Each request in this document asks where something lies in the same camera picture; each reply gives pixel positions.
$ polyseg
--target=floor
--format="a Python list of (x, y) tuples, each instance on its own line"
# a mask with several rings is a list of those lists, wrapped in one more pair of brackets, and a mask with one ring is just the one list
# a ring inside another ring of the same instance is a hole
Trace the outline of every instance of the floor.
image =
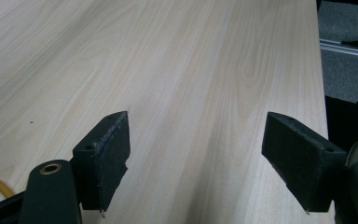
[[(358, 40), (358, 6), (322, 1), (319, 9), (320, 38)], [(324, 93), (349, 102), (358, 99), (358, 56), (321, 50)]]

